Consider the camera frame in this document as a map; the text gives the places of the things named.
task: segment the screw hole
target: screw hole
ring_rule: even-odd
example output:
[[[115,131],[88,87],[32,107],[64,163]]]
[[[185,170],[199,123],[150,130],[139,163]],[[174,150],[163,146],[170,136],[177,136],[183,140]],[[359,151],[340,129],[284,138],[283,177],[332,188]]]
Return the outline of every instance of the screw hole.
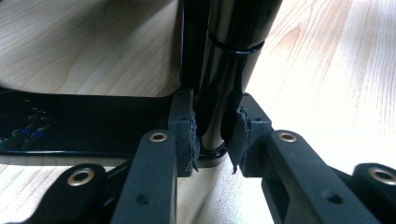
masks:
[[[391,172],[377,167],[372,167],[369,169],[369,175],[383,184],[396,186],[396,175]]]
[[[83,180],[83,179],[85,179],[87,177],[88,177],[87,173],[80,173],[80,174],[75,175],[74,179],[76,181],[81,181],[81,180]]]
[[[136,202],[140,203],[142,205],[149,204],[149,203],[151,203],[151,195],[139,193],[139,195],[137,195],[137,197],[136,197]]]
[[[151,140],[151,142],[163,142],[166,138],[168,138],[168,135],[165,133],[154,133],[149,137],[149,140]]]
[[[332,191],[325,191],[323,196],[330,203],[340,204],[343,202],[343,198]]]
[[[91,168],[76,170],[67,178],[67,184],[72,187],[85,185],[93,179],[94,171]]]
[[[280,140],[284,142],[295,142],[297,141],[297,137],[291,133],[280,133],[279,134]]]

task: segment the metal ring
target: metal ring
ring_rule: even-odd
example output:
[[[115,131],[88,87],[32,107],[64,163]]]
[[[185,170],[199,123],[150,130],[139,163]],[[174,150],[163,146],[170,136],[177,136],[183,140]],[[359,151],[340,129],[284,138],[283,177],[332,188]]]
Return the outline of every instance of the metal ring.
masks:
[[[282,140],[284,142],[295,142],[295,141],[297,141],[297,137],[294,136],[291,133],[280,133],[278,135],[278,137],[280,138],[280,140]]]
[[[168,135],[166,133],[154,133],[149,137],[149,140],[151,142],[163,142],[168,138]]]
[[[383,184],[396,186],[396,175],[392,174],[389,171],[377,167],[372,167],[369,169],[369,175]]]
[[[76,179],[77,175],[87,175],[83,179]],[[67,179],[67,184],[72,187],[78,187],[81,185],[85,185],[93,179],[95,172],[91,168],[83,168],[76,170],[72,175]]]

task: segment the glossy black surface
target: glossy black surface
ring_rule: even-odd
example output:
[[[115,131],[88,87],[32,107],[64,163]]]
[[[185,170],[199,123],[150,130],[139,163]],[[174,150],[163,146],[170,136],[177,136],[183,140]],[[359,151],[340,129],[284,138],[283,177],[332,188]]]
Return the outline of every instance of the glossy black surface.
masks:
[[[219,143],[219,137],[215,138],[220,129],[222,139],[227,139],[232,133],[235,110],[241,102],[260,50],[261,46],[252,51],[224,49],[208,38],[205,71],[196,106],[198,135],[203,137],[204,149],[211,150],[207,148],[210,144],[205,142],[206,136],[215,136],[214,141]]]
[[[204,62],[210,0],[183,1],[183,55],[181,89],[198,92]]]
[[[214,0],[209,31],[232,49],[251,49],[268,36],[282,0]]]
[[[0,88],[0,153],[132,157],[167,120],[163,98],[38,94]]]
[[[223,144],[219,150],[209,152],[201,151],[198,160],[199,168],[212,168],[220,165],[225,160],[227,155],[227,147]]]

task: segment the light wood surface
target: light wood surface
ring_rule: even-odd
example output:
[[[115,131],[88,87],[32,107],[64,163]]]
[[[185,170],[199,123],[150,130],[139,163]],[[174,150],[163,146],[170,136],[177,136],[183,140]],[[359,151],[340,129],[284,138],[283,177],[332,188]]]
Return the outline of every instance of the light wood surface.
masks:
[[[11,12],[8,6],[14,2],[21,7]],[[31,2],[37,7],[29,6]],[[99,1],[48,2],[53,2],[58,12],[43,9],[47,22],[36,14],[41,7],[47,7],[40,1],[0,3],[2,85],[30,91],[120,95],[147,92],[150,96],[174,89],[164,91],[167,87],[155,83],[163,80],[148,78],[148,73],[135,77],[125,69],[125,64],[134,64],[125,55],[134,54],[136,49],[122,38],[130,31],[112,28],[118,24],[112,18],[119,18],[118,11],[123,9],[122,15],[135,21],[132,10],[114,8],[109,21],[103,21],[107,28],[102,30],[95,27],[100,15],[96,11],[104,9],[95,4]],[[55,21],[58,14],[68,20]],[[149,21],[156,15],[152,12],[141,20]],[[87,27],[102,32],[87,34]],[[156,29],[156,34],[165,32]],[[396,168],[395,37],[394,1],[284,0],[247,91],[272,119],[275,129],[301,134],[329,165],[347,173],[356,164],[368,161]],[[76,45],[70,49],[68,41],[76,41]],[[125,52],[121,42],[131,48]],[[99,43],[108,45],[99,49]],[[156,48],[166,43],[158,43]],[[153,66],[151,59],[142,56],[136,66],[149,64],[148,69]],[[164,66],[173,67],[170,63]],[[143,77],[149,80],[145,79],[144,85],[139,82]],[[29,217],[46,188],[67,165],[82,161],[87,159],[0,157],[0,222]],[[106,167],[119,162],[95,161]],[[217,168],[180,178],[178,223],[271,223],[260,180],[231,173],[232,166],[226,160]]]

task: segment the black cylindrical post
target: black cylindrical post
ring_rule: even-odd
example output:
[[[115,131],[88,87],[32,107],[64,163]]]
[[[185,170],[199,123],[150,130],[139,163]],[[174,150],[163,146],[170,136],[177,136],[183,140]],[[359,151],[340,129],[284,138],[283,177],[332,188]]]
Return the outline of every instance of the black cylindrical post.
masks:
[[[196,106],[203,150],[217,151],[233,130],[250,75],[281,0],[214,0]]]

